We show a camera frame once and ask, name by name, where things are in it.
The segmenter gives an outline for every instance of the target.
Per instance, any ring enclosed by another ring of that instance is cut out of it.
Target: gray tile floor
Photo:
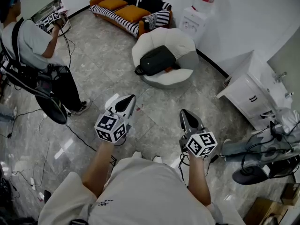
[[[96,119],[104,111],[106,101],[116,93],[120,96],[134,93],[137,97],[133,128],[126,143],[115,149],[117,159],[130,157],[139,150],[146,159],[160,155],[166,164],[174,164],[180,155],[178,140],[183,132],[179,111],[183,108],[198,114],[219,143],[226,138],[242,139],[252,129],[228,100],[215,98],[223,88],[224,77],[201,58],[187,86],[176,90],[156,89],[134,74],[131,49],[135,38],[95,18],[88,10],[72,18],[71,24],[73,28],[66,34],[76,44],[71,71],[81,99],[90,98],[93,105],[81,116],[72,116],[68,125],[93,148],[101,144],[94,131]],[[61,37],[57,51],[68,64],[67,47]],[[7,87],[2,103],[12,108],[18,106],[19,113],[39,108],[32,95],[13,87]],[[70,171],[82,174],[94,155],[66,126],[49,118],[41,123],[42,119],[42,111],[22,116],[15,123],[10,139],[0,137],[0,161],[9,168],[7,177],[11,171],[23,171],[26,179],[33,176],[37,184],[41,181],[47,155],[47,138],[50,141],[43,181],[37,191],[33,191],[22,176],[10,178],[20,193],[19,198],[14,198],[14,205],[21,216],[37,218],[44,204],[38,199],[39,192],[45,189],[54,192]],[[2,134],[8,134],[10,129],[11,124],[0,124]],[[242,186],[231,178],[239,167],[239,163],[226,163],[221,158],[211,164],[207,181],[213,201],[230,200],[244,216],[257,196],[279,199],[285,178]],[[183,170],[187,178],[188,167]]]

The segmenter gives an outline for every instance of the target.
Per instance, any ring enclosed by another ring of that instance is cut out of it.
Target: round chair
[[[162,88],[173,89],[183,86],[199,63],[194,41],[177,28],[156,28],[151,32],[140,36],[132,48],[132,57],[135,67],[140,65],[140,59],[144,54],[165,45],[176,58],[176,64],[180,69],[170,72],[162,71],[153,76],[140,76],[147,84]]]

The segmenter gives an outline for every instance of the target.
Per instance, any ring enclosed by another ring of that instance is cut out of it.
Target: forearm
[[[204,206],[211,204],[210,191],[204,173],[204,162],[201,157],[190,154],[188,189]]]
[[[52,40],[49,42],[47,49],[45,52],[42,54],[43,57],[45,58],[51,58],[54,54],[57,39],[58,39],[58,33],[60,31],[60,28],[58,25],[55,25],[53,30],[52,30]]]
[[[113,148],[112,143],[102,143],[82,178],[83,185],[92,191],[96,197],[101,195],[106,183]]]

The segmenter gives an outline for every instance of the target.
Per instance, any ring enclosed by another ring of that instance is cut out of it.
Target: sofa
[[[139,38],[157,27],[169,28],[171,5],[162,0],[91,0],[90,10]]]
[[[180,69],[162,71],[153,76],[142,75],[140,78],[150,86],[160,89],[175,89],[184,86],[198,67],[199,58],[192,38],[177,28],[157,28],[141,35],[132,48],[135,67],[140,65],[143,55],[162,45],[165,45],[175,56],[176,64]]]

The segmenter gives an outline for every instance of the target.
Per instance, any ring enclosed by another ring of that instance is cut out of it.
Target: hand
[[[58,26],[59,28],[62,28],[64,25],[64,21],[60,18],[59,20],[55,21],[54,25]]]

